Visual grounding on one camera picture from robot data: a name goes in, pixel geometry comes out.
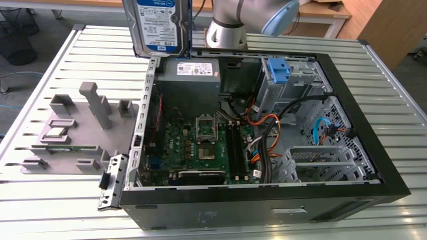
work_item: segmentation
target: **expansion slot bracket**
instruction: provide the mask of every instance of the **expansion slot bracket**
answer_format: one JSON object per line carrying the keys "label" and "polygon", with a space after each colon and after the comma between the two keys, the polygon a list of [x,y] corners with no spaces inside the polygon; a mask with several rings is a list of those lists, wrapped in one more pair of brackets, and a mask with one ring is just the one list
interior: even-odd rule
{"label": "expansion slot bracket", "polygon": [[109,159],[107,172],[103,173],[99,188],[101,189],[97,210],[120,210],[120,196],[127,175],[129,157],[119,154]]}

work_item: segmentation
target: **floor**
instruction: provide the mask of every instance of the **floor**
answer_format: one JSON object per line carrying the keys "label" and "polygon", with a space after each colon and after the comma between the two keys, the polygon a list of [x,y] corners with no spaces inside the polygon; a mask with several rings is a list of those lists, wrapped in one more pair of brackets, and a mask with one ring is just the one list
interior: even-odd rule
{"label": "floor", "polygon": [[[12,66],[0,57],[0,76],[19,71],[44,73],[75,24],[127,26],[125,16],[121,13],[63,11],[61,15],[63,19],[56,20],[49,10],[36,9],[35,19],[40,32],[29,37],[29,41],[37,51],[37,60],[25,66]],[[196,21],[196,25],[204,28],[208,26],[208,22],[203,22],[200,19],[199,22]],[[427,61],[416,62],[407,56],[394,74],[420,108],[427,111]],[[8,95],[0,95],[0,104],[23,106],[39,80],[37,74],[15,74],[1,79],[3,86],[8,85],[12,91]],[[19,112],[20,108],[0,106],[0,134],[8,132]]]}

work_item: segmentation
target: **gray holder stand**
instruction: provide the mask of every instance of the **gray holder stand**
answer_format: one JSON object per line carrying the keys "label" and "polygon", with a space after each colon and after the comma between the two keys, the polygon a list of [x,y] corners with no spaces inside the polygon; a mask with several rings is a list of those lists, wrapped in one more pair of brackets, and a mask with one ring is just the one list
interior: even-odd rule
{"label": "gray holder stand", "polygon": [[[128,152],[139,106],[129,100],[108,103],[96,89],[93,82],[81,83],[88,102],[73,102],[67,94],[53,96],[53,113],[29,149],[33,156],[20,164],[24,174],[99,175],[111,156]],[[65,128],[63,135],[47,136],[52,128]]]}

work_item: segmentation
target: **metal table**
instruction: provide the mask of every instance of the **metal table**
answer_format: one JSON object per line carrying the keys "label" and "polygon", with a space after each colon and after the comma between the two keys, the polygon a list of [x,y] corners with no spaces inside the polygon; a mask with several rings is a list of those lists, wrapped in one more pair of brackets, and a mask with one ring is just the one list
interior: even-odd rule
{"label": "metal table", "polygon": [[[71,32],[0,145],[5,165],[0,169],[1,235],[19,233],[29,239],[426,238],[427,117],[370,46],[355,40],[256,34],[247,39],[252,50],[330,54],[412,194],[339,222],[144,232],[123,210],[97,212],[99,176],[21,174],[19,163],[31,155],[27,148],[51,114],[55,94],[83,101],[80,83],[93,81],[111,101],[141,96],[148,60],[133,57],[128,29],[85,26]],[[193,43],[203,46],[201,32],[193,34]]]}

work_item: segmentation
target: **white sticker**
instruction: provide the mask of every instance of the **white sticker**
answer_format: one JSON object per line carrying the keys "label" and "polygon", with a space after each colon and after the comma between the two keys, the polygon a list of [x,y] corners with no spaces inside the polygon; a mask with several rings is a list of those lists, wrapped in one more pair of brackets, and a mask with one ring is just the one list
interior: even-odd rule
{"label": "white sticker", "polygon": [[212,63],[180,62],[176,68],[176,75],[212,76]]}
{"label": "white sticker", "polygon": [[271,209],[272,214],[307,214],[307,211],[303,208],[281,208]]}
{"label": "white sticker", "polygon": [[259,108],[257,106],[255,106],[255,105],[252,105],[251,108],[252,108],[252,110],[253,110],[256,113],[257,113],[259,110],[260,110],[260,108]]}
{"label": "white sticker", "polygon": [[253,177],[261,178],[261,171],[253,170]]}
{"label": "white sticker", "polygon": [[175,7],[139,6],[139,18],[145,45],[161,46],[159,51],[167,47],[177,46],[176,26],[171,21]]}

